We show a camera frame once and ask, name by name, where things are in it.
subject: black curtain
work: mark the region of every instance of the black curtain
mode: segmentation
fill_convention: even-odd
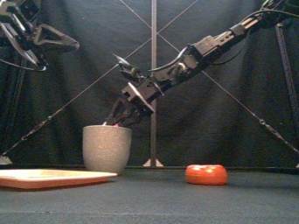
[[[158,66],[169,63],[189,43],[224,33],[260,9],[264,2],[158,1]],[[118,63],[114,54],[123,58],[129,56],[127,60],[143,71],[151,68],[151,20],[150,0],[42,2],[38,23],[51,25],[74,37],[81,49],[51,55],[45,73],[26,72],[14,119],[9,119],[9,108],[19,71],[2,66],[2,142],[6,143],[2,151],[63,109],[10,151],[9,156],[17,164],[83,164],[83,127],[106,121],[127,85],[119,69],[113,69]],[[290,23],[285,35],[298,90],[298,21]],[[157,158],[163,165],[297,166],[296,152],[248,110],[298,146],[276,28],[254,33],[220,61],[236,55],[245,45],[242,54],[230,63],[212,66],[206,69],[208,74],[200,73],[158,99]],[[13,50],[3,51],[3,57]],[[131,128],[134,142],[129,164],[143,165],[151,157],[150,118]]]

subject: wire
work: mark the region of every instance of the wire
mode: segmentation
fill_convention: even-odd
[[[11,67],[18,67],[18,68],[22,68],[23,70],[31,71],[31,72],[38,72],[39,73],[39,72],[45,72],[47,70],[47,66],[43,66],[42,69],[34,69],[34,68],[30,68],[27,66],[19,66],[15,63],[13,63],[13,62],[10,62],[7,60],[3,60],[3,59],[0,59],[0,62],[7,64]]]

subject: black table surface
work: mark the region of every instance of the black table surface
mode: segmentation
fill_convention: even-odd
[[[95,185],[0,187],[0,223],[299,223],[299,176],[229,171],[191,185],[185,170],[127,169]]]

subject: metal pole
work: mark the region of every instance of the metal pole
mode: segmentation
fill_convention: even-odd
[[[153,0],[153,69],[157,68],[157,0]],[[157,113],[151,115],[151,166],[157,167]]]

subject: ceramic cup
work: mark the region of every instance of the ceramic cup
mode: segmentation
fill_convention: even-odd
[[[83,128],[83,161],[94,172],[121,174],[127,166],[133,130],[125,127],[94,125]]]

